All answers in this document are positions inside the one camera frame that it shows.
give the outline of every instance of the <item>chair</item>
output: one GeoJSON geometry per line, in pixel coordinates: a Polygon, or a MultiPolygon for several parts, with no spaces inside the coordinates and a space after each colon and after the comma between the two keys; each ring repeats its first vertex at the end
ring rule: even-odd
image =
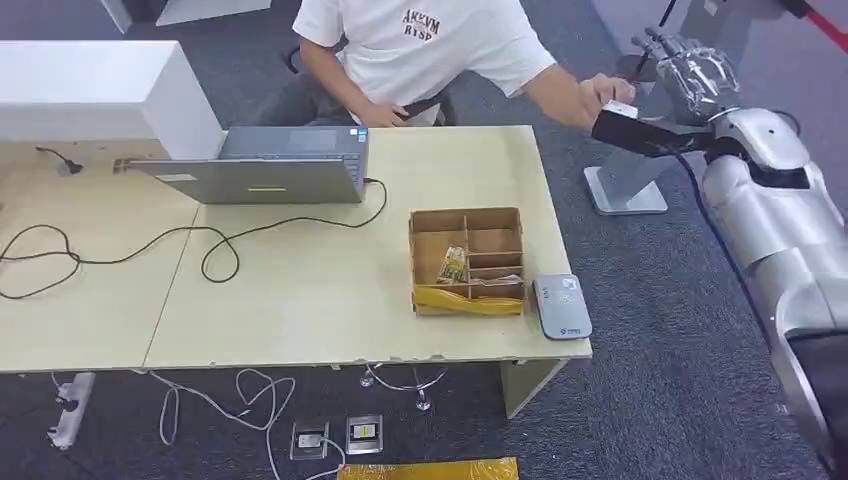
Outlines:
{"type": "MultiPolygon", "coordinates": [[[[342,38],[342,40],[333,47],[333,51],[341,51],[345,45],[347,45],[347,39],[342,38]]],[[[296,46],[282,55],[283,63],[286,64],[286,67],[288,67],[289,71],[291,71],[294,75],[300,73],[300,68],[296,65],[297,58],[300,56],[299,54],[300,46],[296,46]]],[[[432,98],[426,98],[406,105],[404,109],[409,112],[409,118],[412,118],[426,110],[429,110],[434,105],[439,105],[439,113],[433,126],[455,127],[457,125],[456,110],[453,108],[453,101],[451,101],[450,95],[447,93],[447,88],[432,98]]]]}

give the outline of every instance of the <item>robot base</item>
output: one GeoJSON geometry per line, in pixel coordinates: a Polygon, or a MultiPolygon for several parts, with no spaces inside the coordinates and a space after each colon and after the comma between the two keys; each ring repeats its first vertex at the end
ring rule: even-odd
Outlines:
{"type": "Polygon", "coordinates": [[[601,167],[587,167],[583,170],[589,190],[592,192],[592,202],[601,215],[639,215],[644,213],[665,213],[668,204],[665,203],[656,182],[651,182],[639,193],[627,201],[610,201],[604,186],[598,178],[601,167]]]}

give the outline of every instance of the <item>electrical outlet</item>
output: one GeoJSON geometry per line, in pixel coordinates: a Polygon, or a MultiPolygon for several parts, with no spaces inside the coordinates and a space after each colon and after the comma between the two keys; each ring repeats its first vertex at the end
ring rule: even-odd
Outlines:
{"type": "Polygon", "coordinates": [[[292,442],[289,458],[292,460],[321,460],[327,458],[327,442],[330,438],[328,420],[297,420],[292,426],[292,442]]]}
{"type": "Polygon", "coordinates": [[[348,455],[364,455],[383,451],[383,416],[364,415],[347,419],[348,455]]]}

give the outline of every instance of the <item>light wooden desk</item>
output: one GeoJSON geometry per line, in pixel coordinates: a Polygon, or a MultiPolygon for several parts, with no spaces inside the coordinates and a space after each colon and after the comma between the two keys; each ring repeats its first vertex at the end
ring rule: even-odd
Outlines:
{"type": "MultiPolygon", "coordinates": [[[[528,277],[569,272],[532,129],[372,135],[368,175],[389,192],[374,223],[359,230],[289,224],[240,238],[241,272],[220,285],[199,272],[217,242],[204,232],[173,234],[124,264],[83,266],[44,294],[0,300],[0,371],[499,361],[514,416],[568,359],[590,357],[589,341],[545,339],[532,308],[522,317],[415,316],[407,220],[414,209],[517,206],[528,277]]],[[[69,154],[75,148],[83,146],[62,146],[69,154]]],[[[29,225],[50,223],[85,258],[114,259],[173,227],[236,233],[297,215],[356,222],[382,201],[380,188],[369,186],[362,206],[198,208],[138,172],[112,176],[116,151],[94,150],[83,174],[62,178],[55,159],[33,157],[31,146],[3,147],[5,161],[26,162],[0,164],[0,245],[29,225]]],[[[128,151],[163,155],[158,145],[120,146],[128,151]]],[[[58,234],[38,232],[10,255],[61,247],[58,234]]],[[[221,249],[210,273],[229,272],[231,261],[221,249]]],[[[72,267],[62,257],[4,263],[0,288],[26,292],[72,267]]]]}
{"type": "MultiPolygon", "coordinates": [[[[565,361],[591,356],[588,340],[547,340],[532,308],[503,318],[421,318],[411,308],[415,209],[517,206],[528,277],[570,272],[530,127],[375,130],[370,148],[368,176],[385,182],[389,201],[365,228],[304,222],[242,237],[241,272],[222,285],[199,272],[217,239],[193,232],[145,367],[501,361],[512,417],[565,361]]],[[[196,225],[236,233],[299,215],[358,222],[382,200],[378,186],[368,190],[363,206],[201,207],[196,225]]],[[[231,261],[216,253],[213,276],[231,261]]]]}
{"type": "MultiPolygon", "coordinates": [[[[158,143],[50,146],[91,161],[81,174],[60,177],[57,159],[32,145],[0,146],[0,245],[47,223],[63,229],[84,258],[115,259],[194,220],[197,203],[179,192],[141,174],[112,176],[114,156],[164,155],[158,143]]],[[[64,248],[58,233],[26,235],[10,256],[64,248]]],[[[84,265],[66,283],[28,299],[0,299],[0,371],[142,367],[187,237],[173,234],[120,265],[84,265]]],[[[59,256],[3,263],[0,289],[23,294],[73,266],[59,256]]]]}

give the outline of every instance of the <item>snack package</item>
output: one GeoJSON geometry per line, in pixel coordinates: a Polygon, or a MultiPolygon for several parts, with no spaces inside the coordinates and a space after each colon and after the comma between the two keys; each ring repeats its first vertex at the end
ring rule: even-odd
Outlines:
{"type": "Polygon", "coordinates": [[[436,283],[450,284],[465,281],[465,249],[451,245],[439,268],[436,283]]]}

